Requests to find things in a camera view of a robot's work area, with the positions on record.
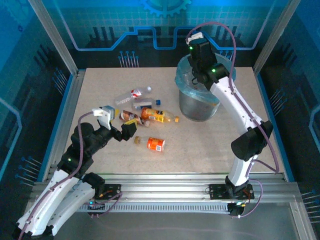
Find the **brown label plastic bottle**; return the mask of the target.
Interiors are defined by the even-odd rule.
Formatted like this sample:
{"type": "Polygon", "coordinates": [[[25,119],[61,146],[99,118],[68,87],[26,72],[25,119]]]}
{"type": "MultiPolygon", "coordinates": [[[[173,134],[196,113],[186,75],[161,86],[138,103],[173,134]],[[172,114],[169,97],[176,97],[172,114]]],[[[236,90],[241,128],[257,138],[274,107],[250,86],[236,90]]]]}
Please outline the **brown label plastic bottle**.
{"type": "Polygon", "coordinates": [[[142,117],[138,116],[137,114],[127,111],[127,110],[122,110],[119,113],[119,119],[125,122],[128,122],[130,120],[136,119],[137,123],[141,126],[144,127],[149,127],[150,126],[150,121],[143,119],[142,117]]]}

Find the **orange juice bottle yellow label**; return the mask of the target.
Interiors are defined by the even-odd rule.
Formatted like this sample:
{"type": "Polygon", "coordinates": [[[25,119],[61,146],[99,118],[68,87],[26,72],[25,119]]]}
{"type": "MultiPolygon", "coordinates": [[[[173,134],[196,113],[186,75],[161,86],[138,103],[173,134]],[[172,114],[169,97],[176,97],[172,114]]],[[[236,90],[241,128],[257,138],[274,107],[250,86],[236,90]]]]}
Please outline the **orange juice bottle yellow label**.
{"type": "Polygon", "coordinates": [[[180,118],[166,110],[157,110],[144,107],[141,110],[141,117],[147,120],[153,120],[160,123],[178,123],[180,118]]]}

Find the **Fiji water bottle blue cap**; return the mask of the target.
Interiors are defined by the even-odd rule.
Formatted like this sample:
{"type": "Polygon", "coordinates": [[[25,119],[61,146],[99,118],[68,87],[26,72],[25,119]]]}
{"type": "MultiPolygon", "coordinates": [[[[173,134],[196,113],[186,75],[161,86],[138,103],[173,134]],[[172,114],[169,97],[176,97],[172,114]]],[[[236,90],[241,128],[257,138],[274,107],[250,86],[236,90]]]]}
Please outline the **Fiji water bottle blue cap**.
{"type": "Polygon", "coordinates": [[[135,111],[142,110],[143,108],[152,109],[156,106],[161,105],[160,99],[153,99],[153,98],[140,98],[136,99],[132,102],[131,108],[135,111]]]}

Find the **grey bin with blue liner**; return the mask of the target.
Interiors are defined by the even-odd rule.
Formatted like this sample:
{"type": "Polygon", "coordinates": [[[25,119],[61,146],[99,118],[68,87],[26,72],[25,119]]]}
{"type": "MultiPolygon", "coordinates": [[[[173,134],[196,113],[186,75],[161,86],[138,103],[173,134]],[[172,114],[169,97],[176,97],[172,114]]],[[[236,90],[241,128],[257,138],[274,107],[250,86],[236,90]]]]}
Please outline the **grey bin with blue liner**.
{"type": "Polygon", "coordinates": [[[208,91],[203,84],[197,83],[194,80],[195,76],[192,73],[192,67],[188,60],[190,56],[190,53],[183,56],[177,64],[175,83],[178,89],[193,100],[217,105],[219,99],[208,91]]]}

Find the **grey metal bin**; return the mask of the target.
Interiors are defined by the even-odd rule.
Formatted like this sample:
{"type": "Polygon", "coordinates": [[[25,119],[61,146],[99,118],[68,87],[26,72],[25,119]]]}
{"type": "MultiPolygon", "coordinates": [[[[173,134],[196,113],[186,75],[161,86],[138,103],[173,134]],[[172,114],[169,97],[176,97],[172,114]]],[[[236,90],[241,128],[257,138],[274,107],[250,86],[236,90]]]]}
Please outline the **grey metal bin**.
{"type": "Polygon", "coordinates": [[[220,101],[209,91],[179,90],[179,108],[181,113],[195,122],[205,122],[212,118],[220,101]]]}

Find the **clear bottle white cap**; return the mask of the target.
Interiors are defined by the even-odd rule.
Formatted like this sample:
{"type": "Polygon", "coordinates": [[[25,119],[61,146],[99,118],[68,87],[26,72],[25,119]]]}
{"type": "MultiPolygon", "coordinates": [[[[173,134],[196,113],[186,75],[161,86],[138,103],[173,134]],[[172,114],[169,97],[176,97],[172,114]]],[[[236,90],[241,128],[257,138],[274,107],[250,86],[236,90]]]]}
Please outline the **clear bottle white cap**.
{"type": "Polygon", "coordinates": [[[116,106],[119,106],[128,102],[131,102],[133,100],[136,100],[142,97],[143,95],[150,93],[151,91],[152,91],[152,88],[150,86],[134,88],[120,96],[117,96],[114,99],[114,103],[116,106]]]}

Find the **black connector block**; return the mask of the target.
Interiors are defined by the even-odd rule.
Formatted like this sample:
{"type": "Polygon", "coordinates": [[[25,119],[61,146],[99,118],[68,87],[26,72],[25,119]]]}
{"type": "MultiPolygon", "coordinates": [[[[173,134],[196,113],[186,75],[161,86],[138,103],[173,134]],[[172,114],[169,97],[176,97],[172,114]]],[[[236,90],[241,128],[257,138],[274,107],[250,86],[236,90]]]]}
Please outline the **black connector block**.
{"type": "Polygon", "coordinates": [[[87,214],[93,219],[93,218],[99,218],[106,212],[106,203],[104,201],[102,202],[96,202],[96,201],[89,201],[87,203],[88,212],[87,214]]]}
{"type": "Polygon", "coordinates": [[[245,211],[245,202],[228,203],[227,210],[231,217],[239,218],[245,211]]]}

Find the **grey metal base sheet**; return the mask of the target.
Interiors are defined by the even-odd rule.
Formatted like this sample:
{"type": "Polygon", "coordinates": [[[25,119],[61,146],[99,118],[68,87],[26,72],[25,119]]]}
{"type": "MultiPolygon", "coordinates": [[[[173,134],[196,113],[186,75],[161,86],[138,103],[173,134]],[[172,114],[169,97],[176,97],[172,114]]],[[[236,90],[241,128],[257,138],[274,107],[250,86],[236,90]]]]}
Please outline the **grey metal base sheet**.
{"type": "Polygon", "coordinates": [[[75,213],[54,240],[320,240],[287,203],[262,203],[244,218],[214,213],[75,213]]]}

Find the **aluminium side rail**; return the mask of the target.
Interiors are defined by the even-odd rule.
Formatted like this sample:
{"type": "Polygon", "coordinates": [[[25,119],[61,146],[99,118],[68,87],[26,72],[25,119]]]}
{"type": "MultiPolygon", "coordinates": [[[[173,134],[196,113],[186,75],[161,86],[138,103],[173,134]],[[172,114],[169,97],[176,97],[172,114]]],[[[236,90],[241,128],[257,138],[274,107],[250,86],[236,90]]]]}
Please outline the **aluminium side rail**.
{"type": "Polygon", "coordinates": [[[39,182],[46,181],[51,166],[59,162],[64,153],[85,73],[86,71],[81,69],[68,81],[40,168],[37,179],[39,182]]]}

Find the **aluminium front rail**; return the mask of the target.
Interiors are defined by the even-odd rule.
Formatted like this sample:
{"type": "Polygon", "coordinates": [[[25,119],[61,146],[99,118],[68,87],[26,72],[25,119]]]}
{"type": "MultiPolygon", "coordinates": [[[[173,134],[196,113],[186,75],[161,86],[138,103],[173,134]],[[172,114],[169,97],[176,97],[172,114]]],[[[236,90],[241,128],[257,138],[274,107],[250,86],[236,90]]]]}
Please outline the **aluminium front rail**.
{"type": "MultiPolygon", "coordinates": [[[[101,174],[107,184],[120,184],[121,202],[200,203],[210,202],[205,193],[210,184],[224,184],[225,174],[213,173],[114,173],[101,174]]],[[[282,173],[252,173],[254,198],[261,203],[301,202],[297,183],[287,182],[282,173]]]]}

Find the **aluminium frame post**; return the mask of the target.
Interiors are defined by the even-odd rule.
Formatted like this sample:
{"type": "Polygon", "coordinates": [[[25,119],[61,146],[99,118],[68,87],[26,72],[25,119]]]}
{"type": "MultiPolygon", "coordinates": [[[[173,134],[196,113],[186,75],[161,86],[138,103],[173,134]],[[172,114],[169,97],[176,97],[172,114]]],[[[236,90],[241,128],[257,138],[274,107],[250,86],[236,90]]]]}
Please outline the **aluminium frame post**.
{"type": "Polygon", "coordinates": [[[276,46],[278,40],[282,36],[285,28],[287,27],[290,19],[292,18],[294,12],[296,11],[301,0],[288,0],[283,11],[281,12],[275,26],[273,27],[265,45],[263,46],[254,66],[253,72],[257,77],[262,70],[264,64],[268,60],[270,54],[272,53],[274,47],[276,46]]]}
{"type": "Polygon", "coordinates": [[[42,0],[27,1],[31,5],[67,69],[73,76],[76,76],[79,70],[42,0]]]}

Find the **blue side rail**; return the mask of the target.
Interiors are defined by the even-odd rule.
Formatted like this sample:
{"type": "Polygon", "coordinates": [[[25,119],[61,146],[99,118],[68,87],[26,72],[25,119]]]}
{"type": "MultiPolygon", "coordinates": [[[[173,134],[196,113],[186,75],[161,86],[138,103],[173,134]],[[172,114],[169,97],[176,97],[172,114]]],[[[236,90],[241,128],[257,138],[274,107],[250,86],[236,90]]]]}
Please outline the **blue side rail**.
{"type": "Polygon", "coordinates": [[[273,124],[273,132],[274,132],[273,135],[274,135],[274,139],[275,139],[279,154],[281,156],[281,161],[283,163],[285,178],[288,182],[295,182],[295,178],[288,160],[288,156],[287,156],[283,141],[281,139],[281,135],[279,133],[277,122],[271,108],[267,91],[260,74],[256,75],[256,81],[257,81],[257,85],[258,85],[258,88],[262,97],[262,101],[266,110],[266,114],[273,124]]]}

